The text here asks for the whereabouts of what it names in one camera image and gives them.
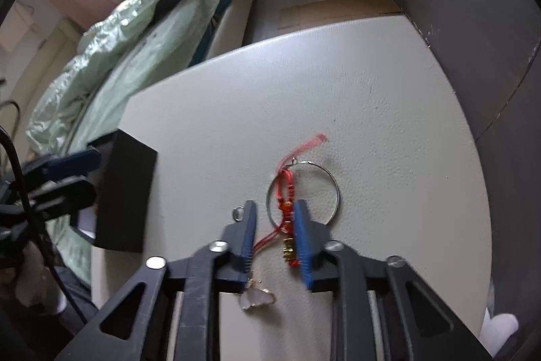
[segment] pink butterfly charm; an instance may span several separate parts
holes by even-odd
[[[247,311],[252,307],[269,306],[276,301],[276,296],[269,290],[256,288],[254,285],[261,281],[248,280],[248,285],[239,297],[239,306]]]

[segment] metal screw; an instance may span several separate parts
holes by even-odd
[[[232,217],[235,222],[240,222],[242,218],[244,217],[244,207],[240,206],[233,209]]]
[[[342,242],[339,242],[337,240],[329,240],[325,244],[325,249],[327,251],[340,251],[344,249],[344,244]]]
[[[155,255],[147,259],[147,267],[150,269],[162,269],[166,265],[167,261],[163,257]]]
[[[223,251],[227,251],[229,249],[229,244],[221,240],[215,240],[214,242],[210,242],[208,249],[215,253],[222,253]]]
[[[406,264],[406,261],[399,255],[392,255],[387,257],[387,264],[393,268],[402,268]]]

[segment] gold charm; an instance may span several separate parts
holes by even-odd
[[[283,258],[286,260],[286,262],[292,262],[296,259],[296,252],[295,252],[295,239],[292,237],[286,237],[283,239]]]

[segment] red string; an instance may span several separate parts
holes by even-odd
[[[286,164],[289,164],[293,158],[303,154],[307,150],[313,149],[321,145],[327,140],[327,137],[324,134],[316,134],[314,138],[310,139],[303,145],[299,146],[293,152],[285,156],[282,161],[278,164],[277,167],[277,179],[276,179],[276,198],[278,202],[278,208],[282,211],[282,220],[280,225],[274,228],[269,234],[264,238],[259,240],[254,245],[254,254],[262,250],[269,243],[271,243],[280,232],[285,232],[286,234],[293,235],[293,203],[295,200],[295,183],[293,179],[293,172],[290,169],[285,169]],[[288,199],[285,200],[283,197],[283,179],[285,178],[287,189],[288,189]],[[289,263],[290,266],[298,266],[299,261],[293,260]]]
[[[307,150],[313,149],[314,147],[317,147],[327,140],[327,137],[325,134],[316,134],[315,137],[308,140],[303,145],[300,145],[295,150],[293,150],[290,154],[285,156],[282,161],[278,163],[278,167],[276,168],[276,174],[280,172],[284,168],[286,164],[289,164],[293,158],[298,158],[301,154],[306,152]]]

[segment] black box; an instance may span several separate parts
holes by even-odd
[[[71,227],[96,247],[142,253],[158,153],[120,129],[88,146],[102,154],[87,177],[96,187],[96,203],[72,214]]]

